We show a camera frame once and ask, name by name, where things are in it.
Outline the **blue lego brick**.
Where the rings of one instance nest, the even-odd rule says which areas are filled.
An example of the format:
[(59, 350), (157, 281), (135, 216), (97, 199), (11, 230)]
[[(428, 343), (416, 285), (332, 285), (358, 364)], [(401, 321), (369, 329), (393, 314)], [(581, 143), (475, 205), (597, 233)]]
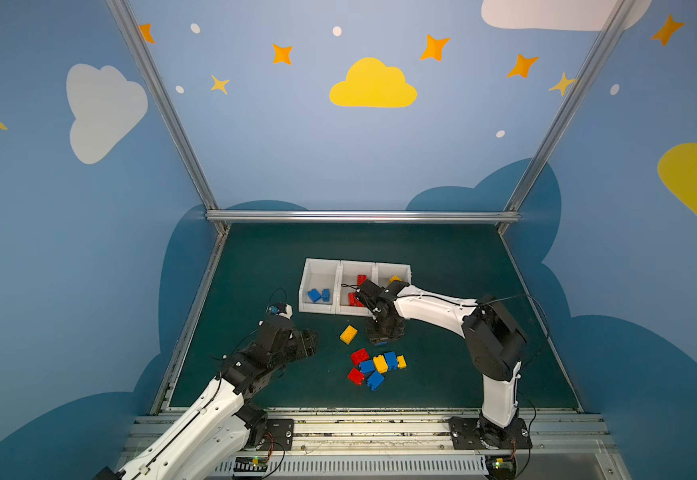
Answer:
[(397, 355), (394, 352), (387, 352), (384, 354), (383, 358), (389, 370), (396, 370), (398, 368)]
[(371, 391), (375, 391), (385, 380), (385, 377), (377, 372), (374, 371), (368, 378), (366, 378), (366, 385), (369, 387)]
[(312, 288), (312, 290), (306, 292), (306, 296), (308, 296), (308, 299), (312, 303), (330, 303), (330, 301), (332, 301), (329, 289), (317, 290), (316, 288)]
[(358, 364), (357, 369), (362, 375), (368, 376), (375, 371), (375, 365), (372, 360), (365, 360)]

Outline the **left white bin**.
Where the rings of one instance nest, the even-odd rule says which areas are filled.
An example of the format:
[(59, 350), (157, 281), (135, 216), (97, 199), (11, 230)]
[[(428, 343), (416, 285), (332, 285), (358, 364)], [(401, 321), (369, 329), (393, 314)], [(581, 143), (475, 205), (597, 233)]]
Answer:
[[(302, 272), (302, 280), (300, 280), (300, 289), (298, 289), (298, 311), (302, 313), (314, 314), (336, 314), (336, 288), (338, 288), (338, 260), (306, 258), (304, 262), (304, 272)], [(312, 303), (306, 292), (316, 288), (317, 290), (329, 289), (332, 301), (330, 303)]]

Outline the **right white bin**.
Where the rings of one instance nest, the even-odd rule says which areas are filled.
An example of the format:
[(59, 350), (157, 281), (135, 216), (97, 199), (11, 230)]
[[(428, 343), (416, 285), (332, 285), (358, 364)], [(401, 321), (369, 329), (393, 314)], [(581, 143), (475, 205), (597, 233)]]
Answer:
[(371, 280), (381, 287), (388, 286), (394, 278), (412, 284), (411, 267), (407, 264), (377, 262), (372, 268)]

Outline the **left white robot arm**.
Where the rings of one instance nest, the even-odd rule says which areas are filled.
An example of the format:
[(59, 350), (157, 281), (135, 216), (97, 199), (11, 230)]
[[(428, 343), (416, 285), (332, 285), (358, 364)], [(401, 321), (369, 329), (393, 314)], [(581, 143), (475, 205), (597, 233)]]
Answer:
[(316, 354), (314, 330), (299, 330), (285, 303), (266, 309), (256, 337), (222, 359), (218, 374), (188, 410), (140, 455), (96, 479), (204, 479), (230, 455), (258, 446), (268, 414), (252, 398), (286, 365)]

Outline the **red lego brick bottom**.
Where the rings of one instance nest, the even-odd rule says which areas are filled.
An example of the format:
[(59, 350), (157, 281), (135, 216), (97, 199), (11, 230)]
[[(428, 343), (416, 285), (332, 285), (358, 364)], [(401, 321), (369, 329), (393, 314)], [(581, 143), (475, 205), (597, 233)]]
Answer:
[(365, 375), (357, 368), (352, 368), (348, 373), (348, 380), (355, 385), (362, 386), (365, 382)]

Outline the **long red lego brick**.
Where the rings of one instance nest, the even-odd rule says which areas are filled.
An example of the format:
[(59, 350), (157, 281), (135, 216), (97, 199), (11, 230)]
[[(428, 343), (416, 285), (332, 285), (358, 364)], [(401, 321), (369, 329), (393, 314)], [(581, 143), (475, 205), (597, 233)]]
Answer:
[(359, 301), (355, 292), (348, 294), (348, 302), (350, 306), (363, 307), (363, 304)]

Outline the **red square lego brick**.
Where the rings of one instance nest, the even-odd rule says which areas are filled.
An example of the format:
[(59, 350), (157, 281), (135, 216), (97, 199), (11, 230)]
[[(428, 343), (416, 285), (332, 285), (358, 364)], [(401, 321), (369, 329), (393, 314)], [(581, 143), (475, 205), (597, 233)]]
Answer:
[(365, 348), (361, 348), (350, 355), (350, 360), (355, 367), (358, 367), (362, 362), (370, 360), (370, 356)]

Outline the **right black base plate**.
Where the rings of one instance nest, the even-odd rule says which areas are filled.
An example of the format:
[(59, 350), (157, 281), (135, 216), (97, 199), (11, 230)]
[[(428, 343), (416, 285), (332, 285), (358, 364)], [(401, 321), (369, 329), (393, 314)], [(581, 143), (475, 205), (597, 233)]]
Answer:
[(530, 450), (532, 441), (523, 419), (516, 416), (499, 427), (482, 415), (478, 418), (452, 417), (447, 420), (455, 450)]

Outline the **aluminium frame post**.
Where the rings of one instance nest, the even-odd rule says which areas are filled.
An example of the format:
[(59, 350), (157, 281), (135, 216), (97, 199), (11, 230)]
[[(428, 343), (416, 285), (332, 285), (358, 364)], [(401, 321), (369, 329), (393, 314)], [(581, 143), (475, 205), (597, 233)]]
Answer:
[(538, 180), (542, 170), (550, 160), (551, 154), (558, 146), (567, 128), (570, 126), (577, 110), (582, 106), (588, 91), (594, 84), (598, 73), (606, 64), (617, 42), (626, 30), (626, 22), (632, 10), (636, 6), (635, 0), (616, 1), (602, 30), (600, 30), (592, 48), (589, 50), (580, 70), (576, 82), (566, 96), (555, 114), (550, 126), (540, 142), (538, 150), (530, 159), (516, 188), (514, 188), (503, 210), (504, 220), (497, 224), (497, 233), (504, 236), (510, 224), (518, 222), (519, 210), (524, 204), (528, 194)]
[(148, 91), (166, 124), (166, 129), (178, 150), (178, 155), (182, 158), (184, 166), (186, 166), (186, 171), (196, 188), (196, 192), (206, 208), (206, 213), (210, 210), (218, 209), (218, 202), (212, 193), (212, 188), (206, 179), (206, 174), (200, 165), (200, 160), (196, 156), (196, 152), (190, 144), (188, 139), (188, 134), (180, 118), (178, 117), (178, 112), (174, 108), (174, 104), (170, 99), (170, 94), (164, 85), (164, 80), (158, 71), (158, 66), (150, 54), (148, 49), (148, 42), (144, 40), (142, 32), (140, 31), (140, 26), (136, 23), (136, 16), (132, 11), (132, 6), (130, 2), (124, 0), (106, 0), (106, 5), (114, 18), (114, 22), (118, 26), (130, 54), (140, 70), (140, 74), (148, 86)]

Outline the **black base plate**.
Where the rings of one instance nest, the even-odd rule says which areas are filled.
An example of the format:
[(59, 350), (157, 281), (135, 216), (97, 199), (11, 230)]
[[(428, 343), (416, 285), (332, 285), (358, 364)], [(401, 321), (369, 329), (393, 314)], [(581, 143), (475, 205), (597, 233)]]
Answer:
[(247, 450), (290, 451), (294, 441), (294, 420), (268, 419), (250, 430)]
[(478, 418), (452, 417), (447, 420), (455, 450), (530, 450), (532, 441), (523, 419), (516, 416), (499, 427), (482, 415)]

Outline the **aluminium front rail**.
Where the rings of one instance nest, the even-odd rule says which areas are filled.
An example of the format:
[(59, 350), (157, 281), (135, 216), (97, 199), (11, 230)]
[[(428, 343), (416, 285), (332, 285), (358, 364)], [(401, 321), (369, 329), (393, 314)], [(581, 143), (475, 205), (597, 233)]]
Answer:
[[(448, 420), (476, 420), (476, 409), (272, 408), (271, 420), (292, 420), (292, 453), (436, 454), (454, 450)], [(603, 418), (570, 409), (524, 409), (534, 454), (605, 453), (616, 450)]]

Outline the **left control circuit board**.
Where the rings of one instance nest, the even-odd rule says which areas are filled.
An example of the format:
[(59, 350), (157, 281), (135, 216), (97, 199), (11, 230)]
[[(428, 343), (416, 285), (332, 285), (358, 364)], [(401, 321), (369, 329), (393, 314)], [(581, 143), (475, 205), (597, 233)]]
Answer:
[(270, 462), (262, 456), (236, 457), (232, 462), (232, 473), (236, 475), (264, 475), (268, 473), (268, 463)]

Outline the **blue lego brick bottom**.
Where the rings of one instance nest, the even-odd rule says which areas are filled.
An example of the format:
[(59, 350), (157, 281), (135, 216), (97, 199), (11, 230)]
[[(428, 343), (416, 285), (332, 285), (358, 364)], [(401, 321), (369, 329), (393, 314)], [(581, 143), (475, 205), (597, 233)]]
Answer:
[(371, 391), (375, 391), (385, 380), (385, 377), (377, 372), (374, 371), (368, 378), (366, 378), (366, 385), (369, 387)]

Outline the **white bin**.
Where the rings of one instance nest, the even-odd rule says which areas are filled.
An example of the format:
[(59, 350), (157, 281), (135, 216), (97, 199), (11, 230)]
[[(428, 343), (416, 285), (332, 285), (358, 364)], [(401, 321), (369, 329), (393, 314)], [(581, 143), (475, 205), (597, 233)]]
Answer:
[[(300, 280), (300, 289), (298, 289), (298, 311), (302, 313), (314, 314), (336, 314), (336, 288), (338, 288), (338, 260), (306, 258), (304, 262), (304, 272), (302, 272), (302, 280)], [(329, 289), (332, 301), (330, 303), (312, 303), (306, 292), (316, 288), (317, 290)]]
[(394, 278), (412, 284), (411, 267), (407, 264), (377, 262), (372, 268), (371, 280), (381, 287), (388, 286)]
[(358, 275), (365, 275), (367, 280), (371, 280), (372, 268), (374, 268), (374, 265), (375, 264), (372, 262), (350, 260), (340, 261), (340, 266), (338, 266), (338, 275), (336, 275), (336, 280), (338, 280), (338, 288), (336, 288), (336, 299), (338, 300), (338, 306), (336, 306), (336, 313), (338, 315), (357, 317), (370, 316), (370, 312), (366, 307), (350, 306), (348, 302), (348, 294), (352, 292), (356, 293), (356, 289), (359, 286), (357, 285)]

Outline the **control circuit board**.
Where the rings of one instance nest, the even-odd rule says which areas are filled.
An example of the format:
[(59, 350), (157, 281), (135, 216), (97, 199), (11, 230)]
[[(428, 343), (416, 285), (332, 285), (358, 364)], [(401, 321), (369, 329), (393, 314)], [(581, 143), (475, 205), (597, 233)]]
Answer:
[(236, 457), (232, 462), (232, 473), (236, 475), (264, 475), (268, 473), (268, 463), (270, 462), (262, 456)]
[(486, 477), (496, 480), (512, 480), (516, 476), (516, 464), (511, 458), (486, 457)]

